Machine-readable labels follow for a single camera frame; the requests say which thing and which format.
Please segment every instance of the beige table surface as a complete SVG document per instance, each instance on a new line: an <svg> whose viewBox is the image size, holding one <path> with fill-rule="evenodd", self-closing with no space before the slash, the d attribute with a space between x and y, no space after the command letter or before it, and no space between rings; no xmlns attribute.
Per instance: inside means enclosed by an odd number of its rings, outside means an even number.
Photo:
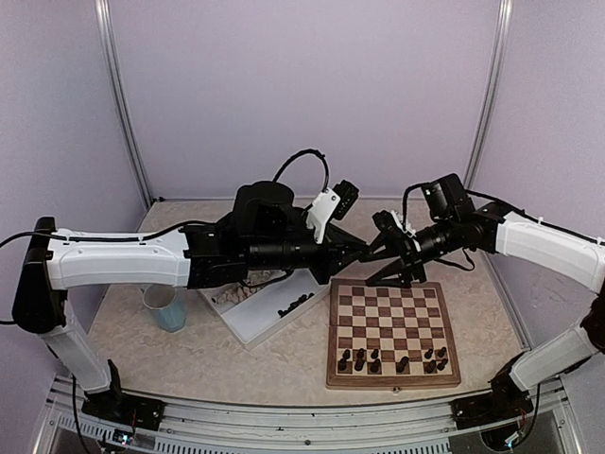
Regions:
<svg viewBox="0 0 605 454"><path fill-rule="evenodd" d="M187 219L213 221L230 201L155 203L142 231ZM340 225L371 241L372 214L400 209L398 201L358 201ZM425 205L411 201L415 228L429 221ZM454 254L453 259L461 261ZM215 402L261 405L359 405L401 402L486 389L488 380L521 350L496 289L477 254L476 270L428 264L429 281L441 283L448 305L462 383L430 391L333 391L325 388L328 297L293 323L245 350L194 290L186 291L187 321L180 332L156 327L137 286L111 286L90 336L117 365L127 389ZM388 262L355 263L339 277L365 278Z"/></svg>

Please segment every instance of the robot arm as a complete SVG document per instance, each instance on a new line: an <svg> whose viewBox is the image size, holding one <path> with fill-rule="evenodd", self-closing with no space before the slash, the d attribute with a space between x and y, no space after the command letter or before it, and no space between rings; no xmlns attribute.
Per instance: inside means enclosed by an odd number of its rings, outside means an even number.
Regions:
<svg viewBox="0 0 605 454"><path fill-rule="evenodd" d="M357 198L348 182L327 188L308 210L277 182L242 186L233 211L216 223L189 221L155 234L88 234L39 219L26 253L12 316L38 334L78 379L93 416L157 429L164 404L122 393L115 365L88 342L68 301L91 284L163 284L212 288L252 270L309 269L320 284L367 251L364 241L330 223Z"/></svg>
<svg viewBox="0 0 605 454"><path fill-rule="evenodd" d="M371 286L409 288L426 280L424 263L458 250L501 253L536 263L597 293L591 311L557 338L512 359L491 381L492 391L453 403L459 428L489 424L532 410L528 390L571 372L592 355L605 353L605 247L600 239L574 234L527 216L500 201L475 209L455 174L422 186L434 224L412 231L395 213L373 216L380 234L361 261L396 257L371 276Z"/></svg>

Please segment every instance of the chessboard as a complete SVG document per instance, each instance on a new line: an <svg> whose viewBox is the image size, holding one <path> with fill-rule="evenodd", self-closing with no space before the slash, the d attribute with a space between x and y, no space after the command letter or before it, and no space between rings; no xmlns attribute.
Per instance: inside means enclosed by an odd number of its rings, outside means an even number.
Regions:
<svg viewBox="0 0 605 454"><path fill-rule="evenodd" d="M435 389L460 381L439 283L370 288L332 280L328 388Z"/></svg>

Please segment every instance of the white wall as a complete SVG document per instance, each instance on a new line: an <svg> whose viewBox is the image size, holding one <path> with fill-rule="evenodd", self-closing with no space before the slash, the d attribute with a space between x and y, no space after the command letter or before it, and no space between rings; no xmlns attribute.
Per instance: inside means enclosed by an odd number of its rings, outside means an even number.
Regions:
<svg viewBox="0 0 605 454"><path fill-rule="evenodd" d="M502 83L475 188L533 216L605 236L605 3L515 2ZM594 295L554 272L497 257L534 344ZM563 378L590 454L605 445L605 360Z"/></svg>
<svg viewBox="0 0 605 454"><path fill-rule="evenodd" d="M232 197L302 148L332 183L400 196L467 166L497 0L111 1L153 192ZM321 166L285 182L317 194Z"/></svg>
<svg viewBox="0 0 605 454"><path fill-rule="evenodd" d="M0 238L54 216L91 231L144 214L112 103L92 1L3 0L0 13ZM27 240L0 253L0 319L10 319ZM85 325L100 288L72 291ZM0 326L0 451L26 452L58 363L41 340Z"/></svg>

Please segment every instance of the light blue cup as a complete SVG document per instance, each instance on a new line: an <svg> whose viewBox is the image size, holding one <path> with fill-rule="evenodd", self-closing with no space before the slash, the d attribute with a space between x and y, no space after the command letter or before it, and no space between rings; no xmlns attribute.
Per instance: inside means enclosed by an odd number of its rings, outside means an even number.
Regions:
<svg viewBox="0 0 605 454"><path fill-rule="evenodd" d="M175 288L153 284L142 291L143 304L164 331L174 333L185 326L185 306Z"/></svg>

